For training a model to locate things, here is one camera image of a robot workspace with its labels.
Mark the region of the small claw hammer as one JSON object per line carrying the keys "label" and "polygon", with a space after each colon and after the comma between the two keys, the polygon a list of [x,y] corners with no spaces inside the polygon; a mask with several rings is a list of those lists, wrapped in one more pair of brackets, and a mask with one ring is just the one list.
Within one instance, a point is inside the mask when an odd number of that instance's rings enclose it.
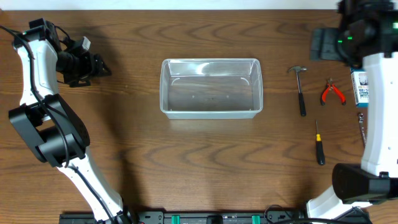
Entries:
{"label": "small claw hammer", "polygon": [[306,72],[307,68],[304,66],[293,66],[291,67],[288,72],[294,71],[296,74],[296,79],[297,79],[297,85],[298,85],[298,103],[299,103],[299,108],[300,108],[300,115],[301,116],[306,116],[307,112],[306,112],[306,108],[305,108],[305,100],[303,97],[303,93],[302,93],[302,84],[301,84],[301,80],[300,80],[300,74],[302,72]]}

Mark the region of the clear plastic container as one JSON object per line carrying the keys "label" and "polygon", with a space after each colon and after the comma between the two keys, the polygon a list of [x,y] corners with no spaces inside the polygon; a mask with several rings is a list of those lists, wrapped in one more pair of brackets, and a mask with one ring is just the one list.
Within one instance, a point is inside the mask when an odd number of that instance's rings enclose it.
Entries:
{"label": "clear plastic container", "polygon": [[253,119],[264,107],[256,58],[168,58],[160,110],[169,119]]}

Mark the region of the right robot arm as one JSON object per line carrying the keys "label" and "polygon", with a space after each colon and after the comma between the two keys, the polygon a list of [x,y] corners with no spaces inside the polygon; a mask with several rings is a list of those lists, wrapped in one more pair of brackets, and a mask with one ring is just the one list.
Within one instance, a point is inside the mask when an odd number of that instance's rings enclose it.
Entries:
{"label": "right robot arm", "polygon": [[397,9],[393,1],[344,0],[338,13],[337,28],[313,31],[310,57],[366,72],[368,132],[361,162],[334,166],[304,223],[369,223],[364,208],[397,199]]}

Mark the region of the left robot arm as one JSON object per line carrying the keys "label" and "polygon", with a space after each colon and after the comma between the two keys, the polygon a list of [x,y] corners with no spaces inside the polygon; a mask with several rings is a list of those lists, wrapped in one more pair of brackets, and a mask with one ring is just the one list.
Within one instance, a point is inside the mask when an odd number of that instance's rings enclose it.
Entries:
{"label": "left robot arm", "polygon": [[62,213],[60,223],[137,223],[95,164],[88,130],[58,88],[59,74],[76,88],[110,76],[111,70],[101,55],[90,52],[86,37],[60,39],[60,29],[41,18],[30,21],[26,31],[8,30],[23,72],[22,98],[9,120],[35,158],[67,176],[91,208],[91,213]]}

